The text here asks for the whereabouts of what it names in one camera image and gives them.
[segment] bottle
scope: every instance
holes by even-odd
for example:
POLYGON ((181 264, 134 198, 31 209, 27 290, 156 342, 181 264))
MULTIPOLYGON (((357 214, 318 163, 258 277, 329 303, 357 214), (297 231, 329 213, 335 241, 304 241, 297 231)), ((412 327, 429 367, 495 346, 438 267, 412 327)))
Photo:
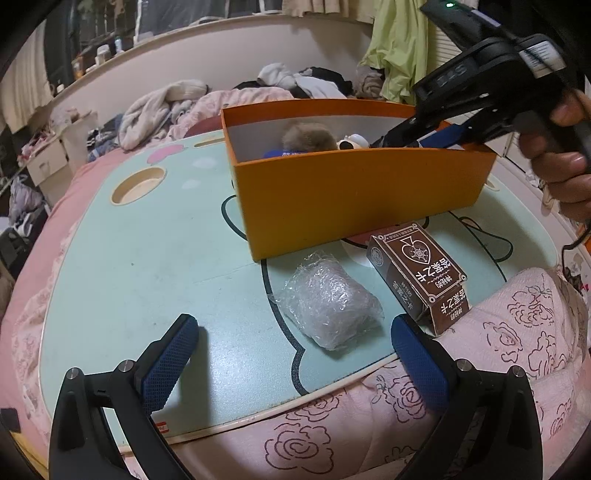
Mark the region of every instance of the bottle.
POLYGON ((123 40, 121 40, 121 37, 115 38, 115 50, 116 50, 115 55, 123 52, 123 40))

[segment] cardboard box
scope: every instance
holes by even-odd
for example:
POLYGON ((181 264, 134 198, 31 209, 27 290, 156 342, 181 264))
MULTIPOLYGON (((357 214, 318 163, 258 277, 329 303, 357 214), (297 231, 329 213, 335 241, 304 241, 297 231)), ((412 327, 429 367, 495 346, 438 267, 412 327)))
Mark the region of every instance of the cardboard box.
POLYGON ((274 257, 474 204, 496 159, 482 145, 263 158, 282 148, 281 137, 296 120, 323 123, 337 139, 356 133, 373 142, 413 114, 409 105, 352 99, 225 108, 226 148, 252 258, 274 257))
POLYGON ((466 274, 416 223, 372 236, 367 256, 413 320, 431 315, 436 335, 469 310, 466 274))

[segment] clothes hanging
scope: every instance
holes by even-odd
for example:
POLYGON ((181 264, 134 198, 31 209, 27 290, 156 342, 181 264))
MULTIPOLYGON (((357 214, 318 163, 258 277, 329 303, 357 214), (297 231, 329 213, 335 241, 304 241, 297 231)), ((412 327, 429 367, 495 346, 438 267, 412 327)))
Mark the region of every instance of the clothes hanging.
POLYGON ((35 111, 53 100, 43 48, 45 27, 44 20, 31 33, 0 82, 0 108, 11 132, 26 127, 35 111))
POLYGON ((376 0, 376 17, 362 65, 385 69, 382 96, 414 104, 411 87, 427 74, 428 20, 424 0, 376 0))
POLYGON ((371 0, 283 0, 284 15, 303 17, 306 14, 336 14, 358 22, 373 23, 374 3, 371 0))

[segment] blue fabric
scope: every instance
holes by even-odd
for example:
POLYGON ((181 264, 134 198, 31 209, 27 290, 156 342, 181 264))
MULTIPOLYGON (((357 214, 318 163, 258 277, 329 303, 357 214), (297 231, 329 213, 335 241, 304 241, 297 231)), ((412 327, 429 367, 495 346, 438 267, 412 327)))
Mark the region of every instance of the blue fabric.
POLYGON ((271 150, 263 155, 263 158, 285 157, 286 155, 297 155, 306 152, 286 152, 283 150, 271 150))
POLYGON ((107 155, 110 151, 118 148, 115 140, 107 140, 105 143, 95 147, 94 150, 88 152, 88 163, 95 161, 97 158, 107 155))
POLYGON ((427 138, 423 138, 419 144, 423 148, 449 148, 460 141, 465 131, 466 127, 463 125, 450 125, 427 138))

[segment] brown card box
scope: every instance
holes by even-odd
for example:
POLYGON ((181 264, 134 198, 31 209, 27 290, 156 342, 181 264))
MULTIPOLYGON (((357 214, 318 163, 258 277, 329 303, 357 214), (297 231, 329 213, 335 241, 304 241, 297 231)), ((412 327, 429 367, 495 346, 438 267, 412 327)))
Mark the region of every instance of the brown card box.
POLYGON ((466 274, 416 223, 372 236, 367 255, 414 320, 430 310, 436 335, 469 310, 466 274))

